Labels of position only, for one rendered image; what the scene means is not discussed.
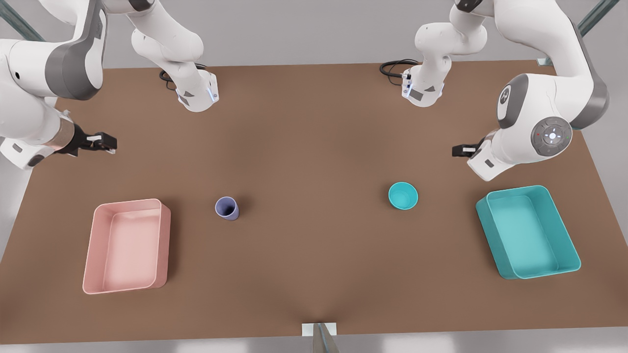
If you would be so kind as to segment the silver frame post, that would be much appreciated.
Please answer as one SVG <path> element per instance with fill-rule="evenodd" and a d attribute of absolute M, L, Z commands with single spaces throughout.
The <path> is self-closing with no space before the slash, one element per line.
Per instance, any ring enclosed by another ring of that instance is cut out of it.
<path fill-rule="evenodd" d="M 619 2 L 620 0 L 599 0 L 578 23 L 581 36 L 584 37 L 591 31 Z"/>
<path fill-rule="evenodd" d="M 45 42 L 45 39 L 6 0 L 0 0 L 0 18 L 25 40 Z"/>
<path fill-rule="evenodd" d="M 340 353 L 334 341 L 337 323 L 304 323 L 301 324 L 301 335 L 312 337 L 312 353 Z"/>

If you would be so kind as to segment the purple cup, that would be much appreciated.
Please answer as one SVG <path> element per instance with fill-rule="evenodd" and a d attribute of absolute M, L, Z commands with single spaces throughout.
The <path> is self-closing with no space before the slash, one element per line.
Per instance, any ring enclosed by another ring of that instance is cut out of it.
<path fill-rule="evenodd" d="M 221 197 L 216 201 L 215 212 L 217 215 L 229 221 L 235 221 L 239 217 L 239 209 L 232 197 Z"/>

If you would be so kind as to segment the teal bowl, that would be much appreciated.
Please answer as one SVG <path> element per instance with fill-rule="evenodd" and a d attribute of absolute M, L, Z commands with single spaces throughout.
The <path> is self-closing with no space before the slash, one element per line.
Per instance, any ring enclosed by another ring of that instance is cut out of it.
<path fill-rule="evenodd" d="M 406 182 L 397 182 L 388 190 L 390 204 L 399 210 L 410 210 L 418 203 L 418 191 Z"/>

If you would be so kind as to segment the pink rectangular box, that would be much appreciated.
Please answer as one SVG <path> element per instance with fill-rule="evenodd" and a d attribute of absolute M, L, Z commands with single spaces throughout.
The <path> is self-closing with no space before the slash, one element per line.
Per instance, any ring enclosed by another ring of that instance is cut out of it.
<path fill-rule="evenodd" d="M 149 290 L 167 281 L 171 211 L 158 199 L 105 203 L 93 214 L 85 294 Z"/>

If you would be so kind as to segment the teal rectangular box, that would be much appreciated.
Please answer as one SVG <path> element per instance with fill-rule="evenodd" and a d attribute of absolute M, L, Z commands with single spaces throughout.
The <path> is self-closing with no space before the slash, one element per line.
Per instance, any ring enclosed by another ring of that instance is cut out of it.
<path fill-rule="evenodd" d="M 475 208 L 502 278 L 532 279 L 581 268 L 574 243 L 546 187 L 492 191 Z"/>

